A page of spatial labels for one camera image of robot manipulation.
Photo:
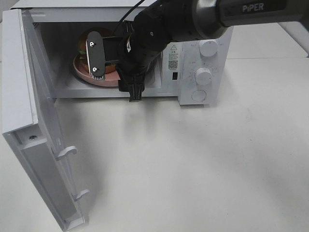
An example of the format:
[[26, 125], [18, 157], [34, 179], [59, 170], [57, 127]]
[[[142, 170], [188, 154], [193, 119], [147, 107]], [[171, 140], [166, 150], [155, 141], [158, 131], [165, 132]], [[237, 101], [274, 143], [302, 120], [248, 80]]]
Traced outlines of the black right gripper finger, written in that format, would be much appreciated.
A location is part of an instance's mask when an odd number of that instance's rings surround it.
[[126, 73], [117, 68], [120, 77], [118, 80], [118, 89], [121, 92], [129, 93], [130, 102], [141, 101], [142, 92], [145, 90], [145, 73]]
[[86, 40], [86, 54], [89, 72], [92, 77], [104, 77], [105, 74], [105, 53], [102, 36], [92, 31]]

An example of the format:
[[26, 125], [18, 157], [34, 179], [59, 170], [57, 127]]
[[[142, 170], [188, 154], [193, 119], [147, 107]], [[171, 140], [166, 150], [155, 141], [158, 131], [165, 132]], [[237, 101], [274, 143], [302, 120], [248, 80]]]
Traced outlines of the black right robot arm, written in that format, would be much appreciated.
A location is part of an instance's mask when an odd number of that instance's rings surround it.
[[120, 37], [92, 31], [86, 39], [89, 75], [101, 81], [113, 64], [120, 91], [141, 100], [150, 63], [171, 42], [219, 38], [231, 26], [274, 22], [309, 26], [306, 0], [157, 0], [139, 12]]

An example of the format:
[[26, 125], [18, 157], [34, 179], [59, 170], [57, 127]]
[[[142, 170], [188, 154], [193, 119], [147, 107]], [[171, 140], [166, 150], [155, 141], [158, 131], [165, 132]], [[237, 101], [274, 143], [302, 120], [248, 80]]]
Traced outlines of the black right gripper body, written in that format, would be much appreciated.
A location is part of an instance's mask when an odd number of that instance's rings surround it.
[[146, 72], [169, 44], [163, 20], [118, 22], [103, 40], [104, 65], [115, 64], [127, 74]]

